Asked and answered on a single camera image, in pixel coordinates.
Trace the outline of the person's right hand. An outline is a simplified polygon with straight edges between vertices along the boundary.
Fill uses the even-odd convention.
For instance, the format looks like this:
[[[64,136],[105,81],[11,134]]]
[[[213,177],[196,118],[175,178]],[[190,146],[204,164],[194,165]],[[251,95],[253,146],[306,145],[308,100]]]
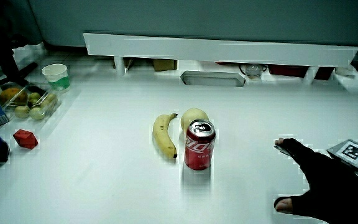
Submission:
[[[309,185],[302,195],[277,198],[273,204],[277,212],[327,223],[358,223],[358,176],[349,166],[293,138],[280,138],[275,145],[289,153]]]

